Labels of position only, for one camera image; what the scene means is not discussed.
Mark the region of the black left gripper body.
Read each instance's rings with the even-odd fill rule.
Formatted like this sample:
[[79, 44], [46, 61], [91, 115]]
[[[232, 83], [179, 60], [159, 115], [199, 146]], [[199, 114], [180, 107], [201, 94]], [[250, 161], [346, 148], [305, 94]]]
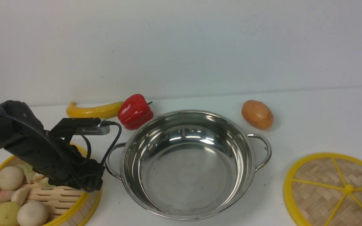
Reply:
[[91, 144], [86, 142], [86, 156], [80, 149], [61, 138], [52, 138], [58, 149], [50, 142], [35, 137], [21, 138], [4, 148], [12, 155], [32, 166], [36, 173], [49, 178], [53, 186], [67, 186], [85, 192], [99, 191], [102, 187], [103, 166], [91, 159]]

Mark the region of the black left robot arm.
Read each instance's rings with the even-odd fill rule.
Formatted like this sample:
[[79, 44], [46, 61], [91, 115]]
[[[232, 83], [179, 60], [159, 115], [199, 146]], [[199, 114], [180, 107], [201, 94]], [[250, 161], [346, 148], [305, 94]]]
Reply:
[[97, 128], [100, 123], [99, 118], [63, 118], [48, 131], [27, 104], [5, 101], [0, 104], [0, 149], [29, 164], [53, 186], [99, 191], [104, 166], [90, 158], [88, 140], [86, 156], [70, 141], [72, 136], [84, 136], [85, 130]]

